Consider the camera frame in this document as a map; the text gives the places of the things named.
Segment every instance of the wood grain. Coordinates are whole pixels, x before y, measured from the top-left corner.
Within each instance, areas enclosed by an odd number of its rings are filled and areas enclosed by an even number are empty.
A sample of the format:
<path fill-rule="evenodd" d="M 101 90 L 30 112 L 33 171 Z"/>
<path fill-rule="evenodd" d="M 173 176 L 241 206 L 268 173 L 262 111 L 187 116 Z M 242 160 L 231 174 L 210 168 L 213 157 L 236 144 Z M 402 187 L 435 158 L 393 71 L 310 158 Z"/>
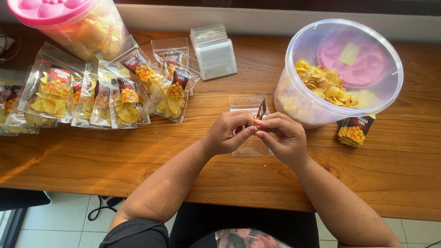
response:
<path fill-rule="evenodd" d="M 27 70 L 49 38 L 21 25 L 4 26 L 23 37 L 19 56 L 1 67 Z M 188 33 L 131 30 L 151 54 L 151 39 Z M 0 137 L 0 187 L 128 196 L 159 166 L 201 138 L 229 111 L 229 96 L 273 93 L 290 38 L 229 36 L 238 73 L 200 81 L 183 124 L 158 116 L 146 127 L 97 131 L 61 124 L 38 135 Z M 404 66 L 397 100 L 377 115 L 365 144 L 347 147 L 336 124 L 307 130 L 308 152 L 381 216 L 441 221 L 441 45 L 394 44 Z M 276 157 L 214 157 L 186 201 L 313 211 L 295 174 Z"/>

